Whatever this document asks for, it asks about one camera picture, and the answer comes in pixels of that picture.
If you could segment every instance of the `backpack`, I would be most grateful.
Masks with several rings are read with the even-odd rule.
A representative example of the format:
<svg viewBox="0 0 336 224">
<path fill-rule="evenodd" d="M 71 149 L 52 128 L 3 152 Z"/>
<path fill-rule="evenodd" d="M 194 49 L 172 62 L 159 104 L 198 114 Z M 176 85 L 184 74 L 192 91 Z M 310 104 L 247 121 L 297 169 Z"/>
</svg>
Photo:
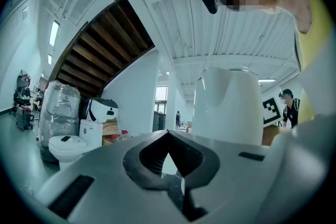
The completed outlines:
<svg viewBox="0 0 336 224">
<path fill-rule="evenodd" d="M 295 109 L 295 111 L 299 111 L 299 103 L 300 103 L 300 99 L 297 99 L 297 98 L 295 98 L 294 100 L 293 100 L 293 104 L 294 104 L 294 109 Z M 284 109 L 284 114 L 287 116 L 287 105 L 285 106 L 285 109 Z"/>
</svg>

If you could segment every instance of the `white electric kettle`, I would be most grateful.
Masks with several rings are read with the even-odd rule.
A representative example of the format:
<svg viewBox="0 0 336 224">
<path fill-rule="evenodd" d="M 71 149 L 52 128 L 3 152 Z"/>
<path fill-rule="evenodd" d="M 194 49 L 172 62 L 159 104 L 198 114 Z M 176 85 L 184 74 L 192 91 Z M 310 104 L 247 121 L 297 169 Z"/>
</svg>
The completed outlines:
<svg viewBox="0 0 336 224">
<path fill-rule="evenodd" d="M 193 134 L 261 145 L 262 104 L 258 78 L 248 69 L 206 69 L 196 84 Z"/>
</svg>

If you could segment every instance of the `toilet seat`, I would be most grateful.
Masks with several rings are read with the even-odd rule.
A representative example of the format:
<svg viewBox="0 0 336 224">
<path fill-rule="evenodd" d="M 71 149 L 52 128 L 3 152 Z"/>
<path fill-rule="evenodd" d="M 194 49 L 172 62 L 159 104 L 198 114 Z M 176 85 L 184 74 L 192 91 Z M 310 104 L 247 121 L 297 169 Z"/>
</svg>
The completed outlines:
<svg viewBox="0 0 336 224">
<path fill-rule="evenodd" d="M 57 155 L 78 155 L 92 150 L 92 147 L 76 135 L 54 136 L 49 140 L 49 150 Z"/>
</svg>

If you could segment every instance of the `yellow shirt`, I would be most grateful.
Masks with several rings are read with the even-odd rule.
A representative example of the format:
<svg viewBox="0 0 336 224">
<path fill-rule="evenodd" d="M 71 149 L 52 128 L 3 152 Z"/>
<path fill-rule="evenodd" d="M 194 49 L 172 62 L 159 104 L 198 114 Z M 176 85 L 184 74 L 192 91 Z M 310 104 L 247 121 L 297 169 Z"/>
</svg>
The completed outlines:
<svg viewBox="0 0 336 224">
<path fill-rule="evenodd" d="M 308 33 L 298 32 L 301 71 L 312 62 L 326 43 L 333 29 L 333 20 L 323 0 L 310 0 L 312 21 Z M 306 92 L 302 91 L 298 123 L 310 120 L 313 108 Z"/>
</svg>

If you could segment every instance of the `stair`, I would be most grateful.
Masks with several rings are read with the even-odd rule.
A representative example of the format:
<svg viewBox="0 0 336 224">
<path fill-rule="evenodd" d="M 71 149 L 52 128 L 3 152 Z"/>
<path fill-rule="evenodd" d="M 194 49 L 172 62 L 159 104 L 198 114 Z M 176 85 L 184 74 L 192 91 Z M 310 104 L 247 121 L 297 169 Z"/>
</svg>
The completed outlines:
<svg viewBox="0 0 336 224">
<path fill-rule="evenodd" d="M 99 97 L 108 83 L 154 47 L 128 0 L 117 0 L 78 31 L 49 81 L 76 87 L 85 98 Z"/>
</svg>

